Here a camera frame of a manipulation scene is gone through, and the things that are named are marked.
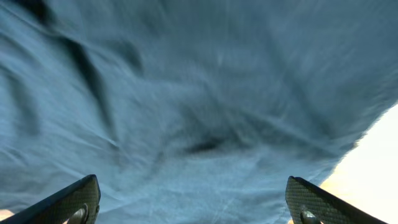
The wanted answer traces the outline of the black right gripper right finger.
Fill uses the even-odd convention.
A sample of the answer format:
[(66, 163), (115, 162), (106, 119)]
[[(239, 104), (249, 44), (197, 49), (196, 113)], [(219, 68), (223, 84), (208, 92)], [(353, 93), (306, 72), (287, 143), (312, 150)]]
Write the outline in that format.
[(285, 201), (294, 224), (386, 224), (301, 177), (288, 178)]

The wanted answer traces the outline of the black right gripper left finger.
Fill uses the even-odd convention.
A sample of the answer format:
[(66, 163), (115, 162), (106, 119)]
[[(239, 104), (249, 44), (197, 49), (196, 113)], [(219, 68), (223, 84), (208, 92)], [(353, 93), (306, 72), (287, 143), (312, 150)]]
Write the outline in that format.
[(90, 174), (1, 224), (94, 224), (100, 210), (101, 191), (96, 175)]

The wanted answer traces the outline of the navy blue denim shorts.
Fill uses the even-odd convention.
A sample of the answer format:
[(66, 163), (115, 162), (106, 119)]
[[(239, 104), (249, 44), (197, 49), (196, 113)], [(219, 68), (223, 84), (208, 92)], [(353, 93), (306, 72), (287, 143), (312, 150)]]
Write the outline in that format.
[(396, 101), (396, 1), (2, 1), (1, 208), (283, 223)]

